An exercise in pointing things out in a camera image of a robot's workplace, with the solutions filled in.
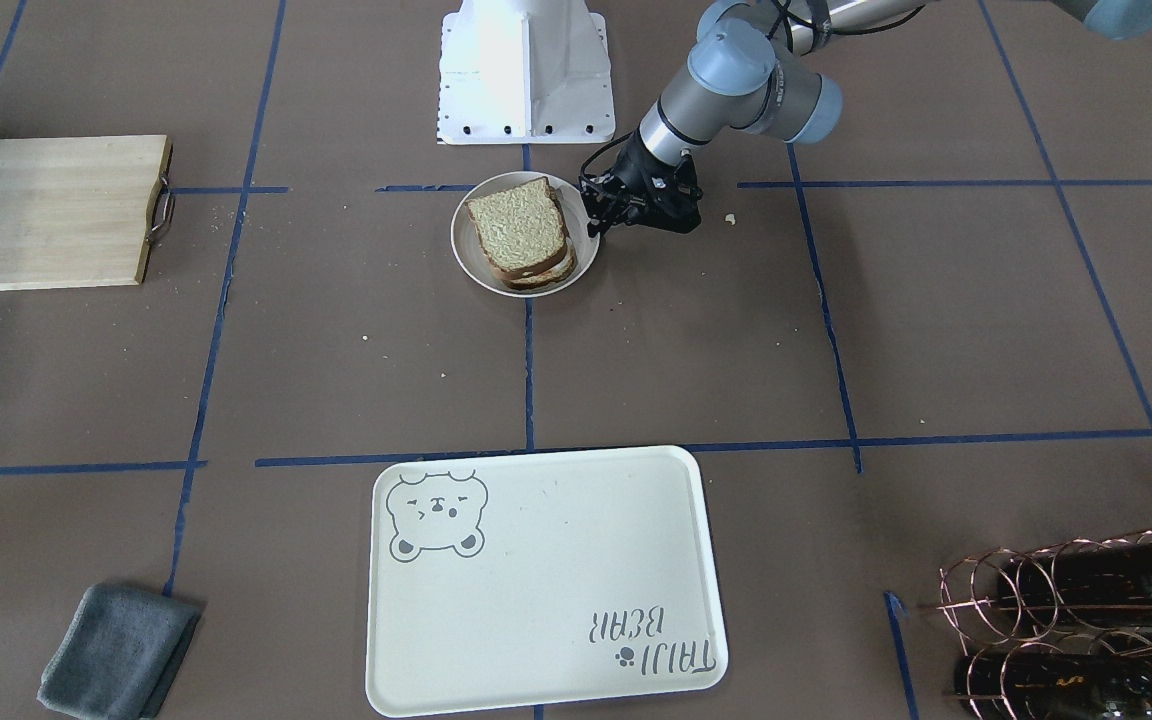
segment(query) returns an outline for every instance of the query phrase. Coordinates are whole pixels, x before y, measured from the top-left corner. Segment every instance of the bread slice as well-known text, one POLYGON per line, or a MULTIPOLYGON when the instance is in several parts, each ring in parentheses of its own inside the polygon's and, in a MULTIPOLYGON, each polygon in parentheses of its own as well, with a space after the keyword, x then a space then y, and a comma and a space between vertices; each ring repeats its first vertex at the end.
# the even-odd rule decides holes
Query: bread slice
POLYGON ((547 179, 475 197, 467 209, 492 272, 502 282, 547 273, 570 253, 567 223, 547 179))
POLYGON ((553 268, 545 270, 539 275, 521 279, 521 281, 503 281, 503 283, 509 290, 536 290, 536 288, 564 281, 567 275, 573 273, 573 270, 576 270, 576 251, 573 250, 571 243, 568 243, 567 255, 553 268))

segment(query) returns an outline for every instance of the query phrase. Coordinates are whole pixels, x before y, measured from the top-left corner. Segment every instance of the bear face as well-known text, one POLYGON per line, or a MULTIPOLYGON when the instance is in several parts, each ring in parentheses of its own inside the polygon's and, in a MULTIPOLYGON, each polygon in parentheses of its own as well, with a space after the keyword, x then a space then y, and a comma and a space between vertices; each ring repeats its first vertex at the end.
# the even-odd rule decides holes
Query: bear face
POLYGON ((411 562, 424 550, 456 551, 473 558, 483 550, 483 509, 488 487, 475 475, 425 473, 418 480, 399 476, 397 486, 385 497, 385 510, 394 518, 389 553, 399 562, 411 562))

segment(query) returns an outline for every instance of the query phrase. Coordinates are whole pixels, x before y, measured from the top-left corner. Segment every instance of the bear ear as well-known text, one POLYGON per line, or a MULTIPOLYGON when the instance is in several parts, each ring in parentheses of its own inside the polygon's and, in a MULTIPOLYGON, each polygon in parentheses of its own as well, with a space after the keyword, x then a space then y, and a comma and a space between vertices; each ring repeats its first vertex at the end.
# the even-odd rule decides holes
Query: bear ear
POLYGON ((473 533, 452 546, 456 548, 457 555, 462 558, 473 558, 483 551, 483 530, 475 528, 473 533))
POLYGON ((416 560, 416 556, 420 554, 420 548, 416 547, 415 544, 403 539, 403 536, 394 536, 394 539, 389 541, 389 553, 394 556, 394 560, 399 562, 411 562, 416 560))

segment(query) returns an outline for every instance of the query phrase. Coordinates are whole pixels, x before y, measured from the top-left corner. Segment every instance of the folded cloth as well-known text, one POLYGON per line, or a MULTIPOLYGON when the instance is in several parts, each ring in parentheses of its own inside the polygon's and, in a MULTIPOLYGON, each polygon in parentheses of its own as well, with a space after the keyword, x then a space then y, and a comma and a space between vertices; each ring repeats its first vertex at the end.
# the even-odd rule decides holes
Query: folded cloth
POLYGON ((197 607, 120 585, 88 588, 38 702, 82 720, 157 717, 198 624, 197 607))

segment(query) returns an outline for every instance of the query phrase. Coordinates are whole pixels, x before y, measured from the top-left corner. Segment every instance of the rectangular tray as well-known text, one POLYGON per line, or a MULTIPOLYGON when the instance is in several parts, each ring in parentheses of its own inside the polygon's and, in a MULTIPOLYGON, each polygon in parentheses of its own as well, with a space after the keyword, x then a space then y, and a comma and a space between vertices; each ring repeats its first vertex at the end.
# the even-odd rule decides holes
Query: rectangular tray
POLYGON ((376 479, 367 700, 387 717, 696 691, 727 672, 679 447, 404 462, 376 479))

